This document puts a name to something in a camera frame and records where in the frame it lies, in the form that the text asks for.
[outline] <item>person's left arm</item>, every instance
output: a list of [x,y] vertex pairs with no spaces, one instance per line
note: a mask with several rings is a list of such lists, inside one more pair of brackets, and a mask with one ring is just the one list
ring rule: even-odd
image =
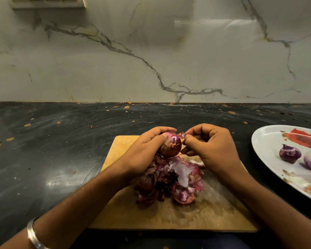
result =
[[[121,158],[37,219],[33,229],[38,240],[47,248],[69,248],[109,200],[146,170],[167,140],[167,131],[176,129],[155,127],[142,134]],[[34,249],[26,228],[0,246],[8,248]]]

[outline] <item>black countertop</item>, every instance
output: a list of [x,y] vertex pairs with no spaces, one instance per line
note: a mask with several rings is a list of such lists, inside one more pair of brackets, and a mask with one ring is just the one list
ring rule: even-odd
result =
[[[233,132],[249,173],[311,218],[311,200],[274,175],[251,146],[253,132],[262,126],[311,128],[311,104],[7,102],[0,103],[0,244],[99,173],[117,135],[140,135],[160,125],[181,132],[203,122]],[[194,239],[210,233],[159,231],[141,236],[137,232],[86,231],[73,247],[83,248],[79,245],[100,236],[115,237],[113,248],[151,243],[157,245],[154,248],[170,244],[172,249],[182,245],[198,248]]]

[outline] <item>bangle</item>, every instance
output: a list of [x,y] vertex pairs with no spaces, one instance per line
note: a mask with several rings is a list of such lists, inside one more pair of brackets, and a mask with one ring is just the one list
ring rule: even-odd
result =
[[36,233],[33,230],[33,222],[36,221],[37,218],[33,218],[28,222],[28,226],[26,227],[26,230],[28,232],[28,238],[30,239],[31,243],[33,244],[33,246],[37,249],[49,249],[47,247],[45,247],[36,237]]

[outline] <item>oval plate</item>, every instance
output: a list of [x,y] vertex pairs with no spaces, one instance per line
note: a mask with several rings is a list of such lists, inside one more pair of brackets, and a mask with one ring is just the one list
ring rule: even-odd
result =
[[[265,126],[253,133],[251,142],[256,154],[274,174],[311,198],[311,170],[302,166],[304,155],[311,151],[311,129],[288,125]],[[283,161],[279,156],[282,144],[298,148],[302,157],[294,164]]]

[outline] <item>person's left hand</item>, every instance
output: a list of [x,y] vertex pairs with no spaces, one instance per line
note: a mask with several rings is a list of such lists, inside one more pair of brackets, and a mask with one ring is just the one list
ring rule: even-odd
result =
[[167,140],[168,134],[165,132],[176,132],[176,129],[172,127],[155,127],[145,132],[116,161],[119,166],[124,168],[131,179],[145,172],[157,150]]

